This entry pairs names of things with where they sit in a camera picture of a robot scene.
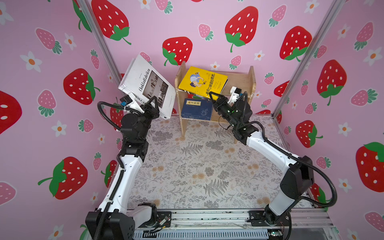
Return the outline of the blue book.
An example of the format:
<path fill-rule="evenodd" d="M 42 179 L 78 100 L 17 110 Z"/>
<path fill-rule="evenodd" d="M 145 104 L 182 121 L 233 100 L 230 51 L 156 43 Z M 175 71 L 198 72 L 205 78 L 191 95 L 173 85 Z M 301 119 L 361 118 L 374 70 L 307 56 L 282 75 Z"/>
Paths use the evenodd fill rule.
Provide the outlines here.
<path fill-rule="evenodd" d="M 210 121 L 213 103 L 204 99 L 185 99 L 181 117 L 185 119 Z"/>

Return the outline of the yellow cover book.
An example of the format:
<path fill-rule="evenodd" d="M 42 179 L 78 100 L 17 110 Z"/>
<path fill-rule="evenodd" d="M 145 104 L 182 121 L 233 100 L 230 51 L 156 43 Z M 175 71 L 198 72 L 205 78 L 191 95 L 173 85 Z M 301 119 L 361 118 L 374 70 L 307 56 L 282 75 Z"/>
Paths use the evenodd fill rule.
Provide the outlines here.
<path fill-rule="evenodd" d="M 221 94 L 228 77 L 196 67 L 190 67 L 179 84 L 179 89 L 202 98 L 210 98 L 209 93 Z"/>

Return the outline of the white photo cover book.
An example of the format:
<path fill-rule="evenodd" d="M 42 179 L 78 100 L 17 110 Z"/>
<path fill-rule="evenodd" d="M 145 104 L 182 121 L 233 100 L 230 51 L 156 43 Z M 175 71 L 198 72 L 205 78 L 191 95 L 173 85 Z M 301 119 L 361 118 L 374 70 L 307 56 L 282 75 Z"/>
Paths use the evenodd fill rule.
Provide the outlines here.
<path fill-rule="evenodd" d="M 141 55 L 134 58 L 120 85 L 119 90 L 127 94 L 132 102 L 130 108 L 138 109 L 152 97 L 157 98 L 160 117 L 172 116 L 176 99 L 176 90 L 147 60 Z"/>

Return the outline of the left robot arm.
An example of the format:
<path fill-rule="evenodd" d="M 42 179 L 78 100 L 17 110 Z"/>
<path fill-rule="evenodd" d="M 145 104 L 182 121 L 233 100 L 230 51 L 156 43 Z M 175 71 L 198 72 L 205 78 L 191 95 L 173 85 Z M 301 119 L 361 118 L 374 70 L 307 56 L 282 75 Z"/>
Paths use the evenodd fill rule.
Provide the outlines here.
<path fill-rule="evenodd" d="M 94 240 L 131 240 L 137 227 L 144 223 L 154 224 L 157 210 L 153 204 L 141 204 L 132 211 L 127 210 L 128 198 L 142 166 L 149 143 L 147 134 L 154 119 L 160 116 L 156 97 L 151 97 L 137 110 L 128 106 L 117 106 L 130 113 L 122 119 L 119 127 L 105 113 L 105 120 L 121 132 L 123 146 L 117 155 L 118 169 L 109 191 L 99 207 L 89 212 L 86 226 Z"/>

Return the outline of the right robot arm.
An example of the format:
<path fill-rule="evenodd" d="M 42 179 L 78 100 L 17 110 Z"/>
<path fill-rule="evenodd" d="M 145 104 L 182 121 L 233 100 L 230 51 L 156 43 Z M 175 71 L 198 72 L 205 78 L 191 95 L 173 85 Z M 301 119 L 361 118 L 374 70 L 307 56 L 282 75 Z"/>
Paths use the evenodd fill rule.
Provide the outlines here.
<path fill-rule="evenodd" d="M 210 92 L 209 96 L 214 110 L 229 123 L 235 139 L 261 153 L 283 173 L 280 190 L 267 204 L 262 217 L 268 225 L 277 225 L 313 185 L 312 161 L 308 157 L 300 158 L 280 148 L 266 137 L 262 124 L 249 121 L 252 110 L 247 93 L 243 93 L 233 104 L 223 95 Z"/>

